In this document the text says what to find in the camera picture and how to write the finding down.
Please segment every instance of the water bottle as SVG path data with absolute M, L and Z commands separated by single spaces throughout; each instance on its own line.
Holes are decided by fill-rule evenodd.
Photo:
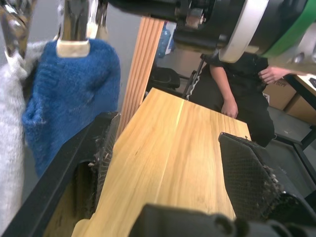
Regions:
M 166 29 L 167 22 L 164 23 L 162 33 L 159 39 L 156 57 L 163 58 L 169 44 L 171 36 L 170 30 Z

